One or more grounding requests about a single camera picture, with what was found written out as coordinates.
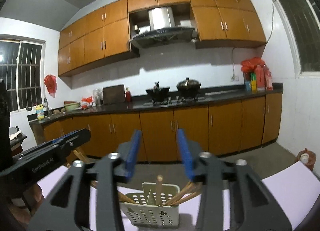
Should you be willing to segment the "person's left hand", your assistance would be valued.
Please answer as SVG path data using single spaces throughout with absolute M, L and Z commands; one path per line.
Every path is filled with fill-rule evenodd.
M 8 208 L 19 225 L 26 229 L 43 201 L 42 189 L 35 183 L 22 194 L 22 197 L 9 199 Z

